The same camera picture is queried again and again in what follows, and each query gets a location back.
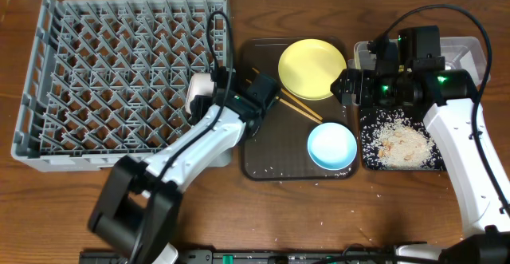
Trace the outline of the yellow plate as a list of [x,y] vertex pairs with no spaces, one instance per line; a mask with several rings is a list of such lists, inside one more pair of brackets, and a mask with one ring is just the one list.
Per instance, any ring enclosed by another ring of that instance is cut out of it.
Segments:
[[304,100],[331,97],[331,84],[346,68],[343,54],[331,43],[319,39],[292,43],[278,61],[278,75],[284,88]]

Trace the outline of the light blue bowl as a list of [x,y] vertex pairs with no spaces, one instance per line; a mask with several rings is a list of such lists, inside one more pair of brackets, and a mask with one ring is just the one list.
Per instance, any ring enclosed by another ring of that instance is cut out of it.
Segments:
[[347,168],[355,160],[358,144],[354,133],[338,123],[323,123],[315,127],[307,139],[310,159],[329,171]]

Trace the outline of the wooden chopstick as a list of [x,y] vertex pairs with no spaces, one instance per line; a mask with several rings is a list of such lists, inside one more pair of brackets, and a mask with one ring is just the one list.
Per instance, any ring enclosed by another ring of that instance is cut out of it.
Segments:
[[[288,91],[285,89],[282,89],[280,86],[277,86],[279,91],[275,93],[273,100],[271,101],[270,105],[268,106],[267,110],[270,110],[271,107],[275,105],[278,101],[282,104],[286,105],[287,107],[291,108],[295,112],[298,112],[300,115],[307,117],[309,120],[312,120],[316,122],[317,124],[322,124],[322,117],[313,112],[309,107],[307,107],[305,104],[297,100],[295,97],[293,97]],[[293,101],[295,101],[300,108],[296,107],[295,105],[291,104],[290,102],[283,99],[280,94],[283,93],[287,97],[290,97]]]
[[295,96],[293,96],[286,89],[281,89],[281,93],[283,95],[285,95],[289,100],[291,100],[295,104],[291,104],[290,102],[285,100],[283,97],[278,97],[277,99],[281,103],[288,106],[292,110],[298,112],[300,115],[307,117],[309,120],[312,120],[312,121],[316,122],[317,124],[322,124],[323,117],[320,116],[317,112],[313,111],[305,103],[298,100]]

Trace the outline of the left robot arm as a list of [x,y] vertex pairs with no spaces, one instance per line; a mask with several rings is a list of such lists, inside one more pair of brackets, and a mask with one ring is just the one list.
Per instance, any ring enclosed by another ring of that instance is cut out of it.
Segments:
[[175,263],[170,244],[182,196],[194,179],[238,143],[255,136],[281,90],[268,75],[239,84],[221,67],[190,80],[185,109],[196,124],[162,151],[129,155],[111,170],[88,229],[130,263]]

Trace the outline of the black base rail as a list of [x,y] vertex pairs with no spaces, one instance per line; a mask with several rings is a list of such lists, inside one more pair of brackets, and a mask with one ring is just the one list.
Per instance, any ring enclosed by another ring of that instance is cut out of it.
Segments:
[[[376,250],[360,247],[347,252],[333,253],[282,253],[282,252],[214,252],[211,250],[184,250],[178,254],[177,264],[308,264],[339,256],[384,255]],[[112,251],[84,250],[80,252],[79,264],[115,264],[128,260]]]

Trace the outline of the clear plastic bin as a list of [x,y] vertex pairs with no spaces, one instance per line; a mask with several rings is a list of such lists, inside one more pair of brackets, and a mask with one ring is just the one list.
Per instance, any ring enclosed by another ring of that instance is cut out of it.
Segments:
[[[347,62],[349,69],[375,68],[376,56],[367,48],[368,41],[354,46],[354,58]],[[480,85],[487,61],[479,40],[475,37],[440,37],[441,55],[447,70],[464,69],[469,72],[476,86]]]

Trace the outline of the dark brown tray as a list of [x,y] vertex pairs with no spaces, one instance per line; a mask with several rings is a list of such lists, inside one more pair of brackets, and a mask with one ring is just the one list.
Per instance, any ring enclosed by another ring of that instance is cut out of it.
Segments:
[[[252,80],[258,73],[267,74],[276,81],[278,61],[284,50],[298,37],[255,38],[241,47],[241,74]],[[335,97],[324,100],[304,100],[323,122],[334,122],[358,132],[358,121],[352,107],[342,106]],[[329,171],[317,166],[309,157],[307,139],[318,124],[291,108],[275,103],[264,118],[260,131],[240,148],[242,171],[256,181],[287,181],[305,179],[348,179],[359,169],[360,157],[347,168]]]

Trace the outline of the lower wooden chopstick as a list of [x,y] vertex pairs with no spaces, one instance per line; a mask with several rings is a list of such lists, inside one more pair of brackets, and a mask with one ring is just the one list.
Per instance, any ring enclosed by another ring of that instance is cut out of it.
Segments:
[[[313,112],[309,107],[307,107],[305,104],[297,100],[295,97],[293,97],[288,91],[285,89],[282,89],[280,86],[277,86],[279,91],[275,93],[273,100],[271,101],[270,105],[268,106],[267,110],[270,110],[271,107],[275,105],[278,101],[282,104],[286,105],[287,107],[291,108],[295,112],[298,112],[300,115],[307,117],[309,120],[312,120],[316,122],[317,124],[322,124],[322,117]],[[283,99],[280,94],[283,93],[287,97],[290,97],[293,101],[295,101],[300,108],[296,107],[295,105],[291,104],[290,102]]]

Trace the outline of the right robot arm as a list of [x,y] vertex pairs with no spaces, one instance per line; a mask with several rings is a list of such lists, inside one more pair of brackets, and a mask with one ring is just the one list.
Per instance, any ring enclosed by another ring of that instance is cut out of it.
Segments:
[[375,69],[345,69],[331,92],[344,105],[410,107],[422,118],[449,174],[464,239],[449,247],[407,244],[396,262],[507,263],[509,180],[485,128],[478,86],[464,69],[446,69],[437,26],[400,30],[368,43]]

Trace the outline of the upper wooden chopstick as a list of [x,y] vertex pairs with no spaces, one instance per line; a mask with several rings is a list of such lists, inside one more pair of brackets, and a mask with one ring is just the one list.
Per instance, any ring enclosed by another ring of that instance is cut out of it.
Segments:
[[300,115],[307,117],[309,120],[312,120],[312,121],[316,122],[317,124],[322,124],[323,117],[320,116],[317,112],[313,111],[305,103],[298,100],[295,96],[293,96],[286,89],[281,89],[281,93],[283,95],[285,95],[289,100],[291,100],[295,104],[291,104],[290,102],[285,100],[283,97],[278,97],[277,99],[281,103],[288,106],[292,110],[298,112]]

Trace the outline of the grey dish rack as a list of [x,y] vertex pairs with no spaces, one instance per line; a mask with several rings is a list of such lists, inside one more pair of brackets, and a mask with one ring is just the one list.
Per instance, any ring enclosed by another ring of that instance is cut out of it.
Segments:
[[227,60],[229,0],[41,0],[12,157],[97,171],[190,128],[193,75]]

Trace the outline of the white bowl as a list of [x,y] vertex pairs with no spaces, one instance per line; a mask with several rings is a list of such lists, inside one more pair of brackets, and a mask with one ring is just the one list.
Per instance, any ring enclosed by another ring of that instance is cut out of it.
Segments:
[[211,97],[214,91],[214,82],[209,73],[195,73],[188,86],[185,102],[185,111],[191,114],[190,104],[196,96]]

